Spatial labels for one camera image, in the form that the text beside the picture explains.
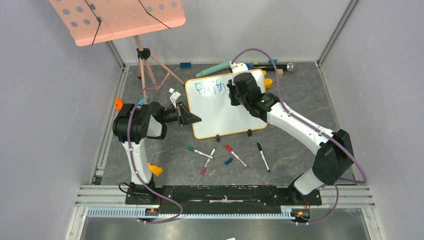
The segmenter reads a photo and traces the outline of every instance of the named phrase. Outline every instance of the white wall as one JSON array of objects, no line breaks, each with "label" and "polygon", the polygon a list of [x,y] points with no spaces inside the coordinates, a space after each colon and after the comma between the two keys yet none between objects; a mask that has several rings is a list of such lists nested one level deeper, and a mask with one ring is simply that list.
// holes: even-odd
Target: white wall
[{"label": "white wall", "polygon": [[423,239],[424,1],[360,1],[323,64],[390,240]]},{"label": "white wall", "polygon": [[63,240],[120,70],[47,0],[1,1],[0,29],[0,239]]},{"label": "white wall", "polygon": [[[247,48],[263,49],[283,62],[314,61],[324,50],[348,2],[182,0],[184,25],[140,37],[144,47],[165,63],[221,63]],[[137,46],[132,37],[114,43],[124,62],[137,62]],[[240,58],[264,59],[257,52]]]}]

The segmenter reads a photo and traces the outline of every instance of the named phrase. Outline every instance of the black marker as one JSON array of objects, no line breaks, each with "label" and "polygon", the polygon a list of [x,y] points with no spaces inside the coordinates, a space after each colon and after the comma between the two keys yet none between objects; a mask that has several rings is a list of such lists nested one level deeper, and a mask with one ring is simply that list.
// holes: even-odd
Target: black marker
[{"label": "black marker", "polygon": [[262,159],[263,159],[263,162],[265,163],[266,170],[268,170],[268,173],[271,172],[270,167],[268,166],[267,160],[265,160],[264,152],[262,151],[261,145],[259,144],[259,142],[257,142],[256,145],[257,145],[257,148],[259,149],[260,154],[262,155]]}]

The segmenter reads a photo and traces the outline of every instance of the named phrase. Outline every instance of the pink marker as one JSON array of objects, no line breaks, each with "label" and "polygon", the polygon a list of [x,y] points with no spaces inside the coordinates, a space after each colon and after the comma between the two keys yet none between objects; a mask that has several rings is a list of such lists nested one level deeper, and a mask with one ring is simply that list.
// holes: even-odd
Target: pink marker
[{"label": "pink marker", "polygon": [[[215,148],[213,148],[212,149],[212,152],[210,153],[210,155],[212,156],[212,155],[214,155],[214,152],[215,152]],[[206,163],[204,164],[204,167],[203,167],[203,169],[201,170],[201,172],[200,172],[200,175],[204,175],[205,174],[205,172],[206,172],[206,168],[208,167],[208,164],[209,164],[209,162],[211,161],[212,159],[211,158],[208,158],[207,159],[207,161],[206,161]]]},{"label": "pink marker", "polygon": [[236,159],[238,159],[247,169],[249,168],[249,166],[239,157],[239,156],[237,156],[234,152],[233,152],[233,149],[231,149],[231,147],[230,146],[228,146],[228,145],[225,145],[225,148],[232,154],[232,155],[234,155],[234,157],[236,158]]}]

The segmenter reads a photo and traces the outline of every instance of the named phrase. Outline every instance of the blue eraser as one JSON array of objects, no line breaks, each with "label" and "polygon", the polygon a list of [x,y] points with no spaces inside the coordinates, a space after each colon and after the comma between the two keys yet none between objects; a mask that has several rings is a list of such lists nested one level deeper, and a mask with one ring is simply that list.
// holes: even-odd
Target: blue eraser
[{"label": "blue eraser", "polygon": [[144,104],[145,104],[145,99],[144,99],[144,98],[142,98],[140,101],[138,101],[138,104],[140,104],[140,105],[144,105]]},{"label": "blue eraser", "polygon": [[191,62],[181,62],[179,64],[179,67],[182,69],[189,69],[192,67],[192,63]]},{"label": "blue eraser", "polygon": [[228,164],[230,164],[232,161],[233,161],[233,158],[230,158],[230,159],[226,160],[224,163],[225,163],[225,165],[228,165]]}]

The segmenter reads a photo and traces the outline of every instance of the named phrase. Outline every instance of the whiteboard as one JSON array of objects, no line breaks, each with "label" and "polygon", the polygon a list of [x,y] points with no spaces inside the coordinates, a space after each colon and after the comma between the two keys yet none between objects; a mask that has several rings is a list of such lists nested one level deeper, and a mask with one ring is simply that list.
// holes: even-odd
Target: whiteboard
[{"label": "whiteboard", "polygon": [[[250,70],[260,90],[264,93],[264,72]],[[216,135],[229,135],[259,130],[267,123],[253,117],[241,105],[231,106],[227,87],[232,73],[190,79],[185,82],[188,107],[191,113],[201,118],[193,124],[193,133],[197,139],[212,138]]]}]

